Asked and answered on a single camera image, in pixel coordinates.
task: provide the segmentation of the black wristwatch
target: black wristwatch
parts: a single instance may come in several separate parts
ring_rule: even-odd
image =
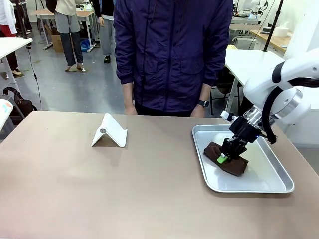
[[[203,107],[208,107],[209,106],[209,101],[198,100],[198,104],[203,106]]]

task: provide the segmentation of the white triangular holder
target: white triangular holder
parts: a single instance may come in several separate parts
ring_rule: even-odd
[[[128,130],[123,129],[119,123],[109,114],[103,117],[102,124],[96,130],[91,147],[104,135],[107,134],[119,147],[124,148]]]

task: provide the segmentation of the gray pants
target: gray pants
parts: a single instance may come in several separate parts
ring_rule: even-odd
[[[111,55],[112,35],[114,35],[113,21],[104,19],[104,26],[100,26],[100,40],[105,56]]]
[[[68,66],[75,64],[71,37],[74,47],[74,53],[78,63],[83,63],[81,50],[80,24],[76,15],[66,16],[61,13],[55,13],[56,28],[61,36],[64,55]]]

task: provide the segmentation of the black bag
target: black bag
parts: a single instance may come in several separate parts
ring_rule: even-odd
[[[28,114],[30,114],[32,111],[37,111],[38,109],[32,104],[32,101],[25,100],[21,93],[17,91],[13,87],[6,87],[3,90],[4,95],[8,95],[8,91],[12,91],[14,93],[14,101],[16,105],[19,107],[20,111],[23,113],[24,117],[27,117]],[[16,109],[16,107],[13,107],[13,110],[10,114],[11,120],[14,125],[18,125],[23,120],[22,117],[20,117],[19,111]]]
[[[45,0],[46,7],[50,12],[55,13],[56,5],[58,4],[58,0]]]

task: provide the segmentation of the white shirt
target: white shirt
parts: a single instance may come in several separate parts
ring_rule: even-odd
[[[107,19],[110,21],[114,21],[114,17],[113,16],[106,16],[106,15],[101,15],[103,19]]]
[[[75,0],[58,0],[55,10],[58,13],[73,16],[76,13]]]
[[[0,0],[0,25],[8,25],[12,34],[17,34],[14,7],[10,0]]]

